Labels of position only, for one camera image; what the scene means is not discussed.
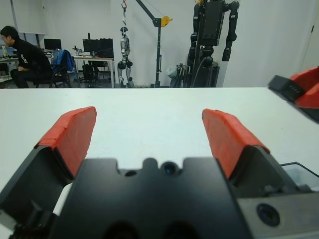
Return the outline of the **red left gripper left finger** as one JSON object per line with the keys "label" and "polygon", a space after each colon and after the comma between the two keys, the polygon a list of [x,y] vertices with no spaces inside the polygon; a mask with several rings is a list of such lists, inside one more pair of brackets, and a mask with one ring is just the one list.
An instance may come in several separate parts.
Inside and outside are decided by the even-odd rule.
{"label": "red left gripper left finger", "polygon": [[38,224],[52,214],[87,155],[96,117],[93,106],[69,111],[39,140],[0,193],[1,224]]}

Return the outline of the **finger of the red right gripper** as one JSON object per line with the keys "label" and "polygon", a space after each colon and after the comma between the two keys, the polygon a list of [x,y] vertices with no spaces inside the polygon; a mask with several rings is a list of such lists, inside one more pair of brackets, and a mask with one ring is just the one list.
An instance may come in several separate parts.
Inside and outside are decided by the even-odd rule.
{"label": "finger of the red right gripper", "polygon": [[312,67],[290,77],[291,80],[299,83],[310,83],[319,81],[319,67]]}
{"label": "finger of the red right gripper", "polygon": [[318,109],[319,108],[319,84],[315,84],[304,95],[296,100],[299,108]]}

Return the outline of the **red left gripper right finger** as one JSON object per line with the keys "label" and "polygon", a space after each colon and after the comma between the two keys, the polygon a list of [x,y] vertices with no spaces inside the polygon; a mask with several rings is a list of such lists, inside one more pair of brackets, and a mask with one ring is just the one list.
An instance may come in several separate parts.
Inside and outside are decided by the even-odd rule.
{"label": "red left gripper right finger", "polygon": [[213,157],[240,198],[310,193],[298,185],[270,150],[234,115],[204,109],[202,121]]}

